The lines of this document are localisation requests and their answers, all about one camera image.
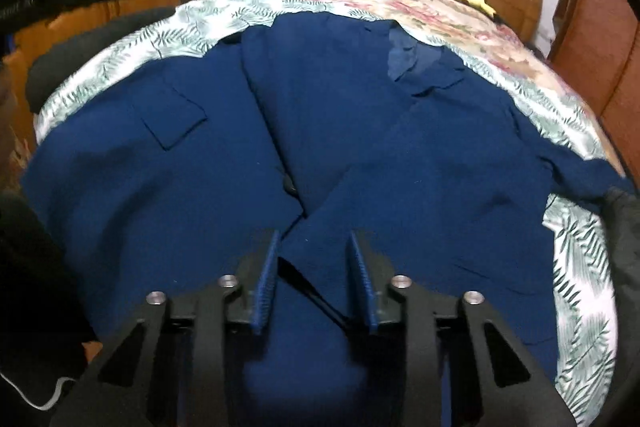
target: bed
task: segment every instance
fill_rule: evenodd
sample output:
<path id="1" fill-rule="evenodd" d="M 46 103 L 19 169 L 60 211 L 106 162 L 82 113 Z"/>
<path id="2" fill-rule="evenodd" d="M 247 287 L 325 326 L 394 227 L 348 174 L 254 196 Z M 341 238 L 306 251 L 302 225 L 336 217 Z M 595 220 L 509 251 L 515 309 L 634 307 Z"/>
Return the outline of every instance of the bed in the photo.
<path id="1" fill-rule="evenodd" d="M 446 46 L 487 82 L 511 95 L 542 136 L 584 159 L 606 158 L 623 168 L 582 100 L 523 42 L 534 35 L 542 0 L 487 0 L 507 25 L 454 0 L 197 0 L 174 16 L 104 49 L 69 77 L 36 116 L 38 142 L 92 98 L 158 58 L 202 57 L 220 39 L 249 26 L 273 24 L 292 12 L 396 20 L 425 44 Z M 549 195 L 544 224 L 555 234 L 554 298 L 558 324 L 556 389 L 578 425 L 600 412 L 610 386 L 617 317 L 606 238 L 595 214 Z"/>

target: leaf print bed sheet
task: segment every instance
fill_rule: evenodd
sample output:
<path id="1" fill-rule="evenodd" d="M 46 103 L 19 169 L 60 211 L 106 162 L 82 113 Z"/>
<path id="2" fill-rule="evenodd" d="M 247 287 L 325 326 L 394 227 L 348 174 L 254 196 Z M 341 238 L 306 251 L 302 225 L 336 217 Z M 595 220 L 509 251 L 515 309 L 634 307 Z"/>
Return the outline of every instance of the leaf print bed sheet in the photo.
<path id="1" fill-rule="evenodd" d="M 104 49 L 69 77 L 36 117 L 36 137 L 44 140 L 88 100 L 149 60 L 202 57 L 221 38 L 301 11 L 398 21 L 414 38 L 447 46 L 487 82 L 506 90 L 543 136 L 585 159 L 607 158 L 623 172 L 589 107 L 513 31 L 454 0 L 192 1 Z M 598 216 L 555 194 L 549 195 L 543 223 L 556 236 L 556 389 L 578 425 L 586 426 L 600 412 L 616 358 L 618 325 L 604 229 Z"/>

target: wooden desk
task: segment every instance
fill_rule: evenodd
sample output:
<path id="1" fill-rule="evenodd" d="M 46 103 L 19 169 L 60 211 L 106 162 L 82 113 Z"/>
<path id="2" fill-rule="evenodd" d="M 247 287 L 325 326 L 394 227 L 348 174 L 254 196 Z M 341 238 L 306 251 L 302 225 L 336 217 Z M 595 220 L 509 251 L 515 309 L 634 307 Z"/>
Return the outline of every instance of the wooden desk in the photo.
<path id="1" fill-rule="evenodd" d="M 17 49 L 4 58 L 4 63 L 12 74 L 14 93 L 18 99 L 14 119 L 16 136 L 21 141 L 27 140 L 33 152 L 35 149 L 33 115 L 29 112 L 24 88 L 29 68 L 37 57 L 44 55 L 54 44 L 102 26 L 113 18 L 159 6 L 178 6 L 182 2 L 182 0 L 117 0 L 96 3 L 86 8 L 63 13 L 51 20 L 39 21 L 17 32 L 14 35 Z"/>

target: silver bolt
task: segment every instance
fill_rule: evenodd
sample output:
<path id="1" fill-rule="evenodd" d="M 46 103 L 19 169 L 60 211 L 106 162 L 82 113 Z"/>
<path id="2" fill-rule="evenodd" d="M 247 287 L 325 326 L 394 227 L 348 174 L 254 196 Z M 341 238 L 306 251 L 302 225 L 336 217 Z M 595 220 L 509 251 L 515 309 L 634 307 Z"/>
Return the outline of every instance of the silver bolt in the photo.
<path id="1" fill-rule="evenodd" d="M 163 292 L 151 292 L 146 296 L 146 302 L 149 304 L 162 304 L 166 301 L 166 295 Z"/>
<path id="2" fill-rule="evenodd" d="M 391 277 L 391 284 L 396 288 L 409 288 L 413 281 L 406 275 L 394 275 Z"/>
<path id="3" fill-rule="evenodd" d="M 223 288 L 235 288 L 238 286 L 238 277 L 235 275 L 223 275 L 218 279 L 218 284 Z"/>
<path id="4" fill-rule="evenodd" d="M 484 302 L 484 295 L 476 291 L 465 292 L 463 297 L 469 304 L 482 304 Z"/>

